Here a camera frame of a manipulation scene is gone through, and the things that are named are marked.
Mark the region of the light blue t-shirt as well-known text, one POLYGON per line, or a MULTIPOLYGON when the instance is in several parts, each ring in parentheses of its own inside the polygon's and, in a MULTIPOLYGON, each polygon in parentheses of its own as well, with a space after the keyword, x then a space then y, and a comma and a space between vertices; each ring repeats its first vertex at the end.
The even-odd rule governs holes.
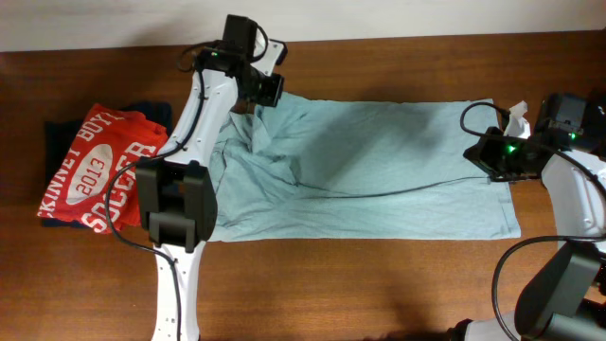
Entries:
POLYGON ((521 227, 507 184, 465 159, 487 103, 311 100, 231 114, 210 175, 216 242, 501 240, 521 227))

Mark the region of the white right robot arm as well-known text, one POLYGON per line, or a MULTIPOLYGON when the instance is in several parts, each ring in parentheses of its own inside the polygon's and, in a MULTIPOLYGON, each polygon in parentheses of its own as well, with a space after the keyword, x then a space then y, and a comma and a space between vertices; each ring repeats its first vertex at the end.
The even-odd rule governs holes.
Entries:
POLYGON ((488 128, 466 158, 492 180, 539 179, 556 222, 554 236, 518 242, 497 262, 491 281, 491 320, 464 320, 453 340, 602 340, 605 306, 587 298, 605 289, 605 138, 582 129, 544 128, 514 134, 488 128), (506 261, 526 246, 555 242, 559 249, 518 297, 500 310, 498 286, 506 261))

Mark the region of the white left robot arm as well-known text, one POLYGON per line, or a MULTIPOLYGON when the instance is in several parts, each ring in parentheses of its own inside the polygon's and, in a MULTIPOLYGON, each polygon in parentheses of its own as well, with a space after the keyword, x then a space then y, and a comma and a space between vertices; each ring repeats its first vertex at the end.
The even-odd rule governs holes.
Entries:
POLYGON ((271 41, 259 56, 226 48, 196 59, 187 103, 154 161, 135 171, 140 219, 157 269, 153 341, 197 340, 200 262, 218 215, 209 163, 221 127, 239 99, 275 106, 284 79, 274 68, 288 53, 271 41))

